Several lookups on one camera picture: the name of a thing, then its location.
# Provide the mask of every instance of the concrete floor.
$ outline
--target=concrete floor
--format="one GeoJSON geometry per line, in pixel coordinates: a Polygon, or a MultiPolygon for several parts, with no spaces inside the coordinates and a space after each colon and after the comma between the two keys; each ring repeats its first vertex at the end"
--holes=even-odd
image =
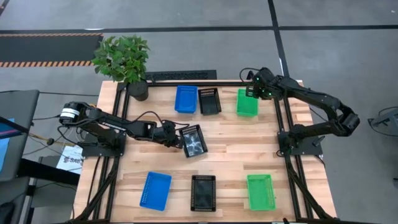
{"type": "MultiPolygon", "coordinates": [[[[395,0],[274,2],[280,26],[398,24],[395,0]]],[[[0,30],[271,24],[265,0],[10,0],[0,17],[0,30]]],[[[281,73],[273,31],[140,35],[148,39],[152,49],[147,65],[150,71],[216,69],[220,79],[237,79],[243,67],[267,66],[281,73]]],[[[398,30],[301,30],[282,31],[281,35],[291,77],[338,97],[362,121],[351,137],[328,136],[322,142],[338,216],[342,220],[395,223],[398,189],[392,178],[398,177],[398,141],[372,132],[366,119],[383,108],[397,106],[398,30]]],[[[0,91],[86,94],[98,94],[105,80],[92,67],[0,68],[0,77],[0,91]]],[[[71,100],[95,103],[97,99],[41,95],[35,117],[59,114],[62,105],[71,100]]],[[[55,127],[56,120],[38,121],[32,132],[57,138],[55,127]]],[[[38,147],[29,141],[25,151],[38,147]]],[[[56,153],[41,151],[28,158],[49,155],[56,153]]],[[[63,222],[70,206],[37,212],[34,223],[48,223],[41,219],[44,214],[53,214],[51,222],[63,222]]]]}

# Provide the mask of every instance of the black plastic basket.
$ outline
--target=black plastic basket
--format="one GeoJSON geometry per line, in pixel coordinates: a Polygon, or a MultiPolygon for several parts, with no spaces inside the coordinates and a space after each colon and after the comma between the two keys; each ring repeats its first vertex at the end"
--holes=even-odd
{"type": "Polygon", "coordinates": [[[216,176],[193,175],[191,188],[191,211],[216,211],[216,176]]]}
{"type": "Polygon", "coordinates": [[[221,104],[217,88],[198,90],[198,96],[201,114],[212,115],[221,112],[221,104]]]}
{"type": "Polygon", "coordinates": [[[199,124],[181,129],[180,135],[184,141],[184,152],[187,158],[207,152],[205,139],[199,124]]]}

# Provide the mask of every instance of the green plastic basket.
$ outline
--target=green plastic basket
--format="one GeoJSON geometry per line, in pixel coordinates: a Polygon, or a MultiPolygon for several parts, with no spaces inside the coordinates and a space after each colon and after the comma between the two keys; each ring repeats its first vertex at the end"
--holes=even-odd
{"type": "Polygon", "coordinates": [[[259,112],[259,101],[246,96],[246,89],[238,89],[236,113],[240,116],[256,116],[259,112]]]}
{"type": "Polygon", "coordinates": [[[271,175],[248,175],[250,210],[275,210],[275,195],[271,175]]]}

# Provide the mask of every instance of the hazard tape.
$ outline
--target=hazard tape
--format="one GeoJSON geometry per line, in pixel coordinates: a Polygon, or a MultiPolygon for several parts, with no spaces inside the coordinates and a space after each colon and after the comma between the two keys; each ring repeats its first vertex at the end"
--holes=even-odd
{"type": "Polygon", "coordinates": [[[104,36],[99,33],[89,34],[0,34],[0,37],[69,37],[69,36],[104,36]]]}
{"type": "Polygon", "coordinates": [[[71,66],[94,66],[94,64],[91,61],[72,61],[72,62],[0,62],[0,68],[71,67],[71,66]]]}

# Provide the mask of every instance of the blue basket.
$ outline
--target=blue basket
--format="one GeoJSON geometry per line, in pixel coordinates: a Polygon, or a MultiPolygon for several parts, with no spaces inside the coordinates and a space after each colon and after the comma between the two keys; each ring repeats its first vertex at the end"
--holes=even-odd
{"type": "Polygon", "coordinates": [[[139,206],[164,211],[171,183],[172,176],[149,172],[139,206]]]}
{"type": "Polygon", "coordinates": [[[179,113],[194,113],[197,110],[198,87],[177,86],[174,109],[179,113]]]}

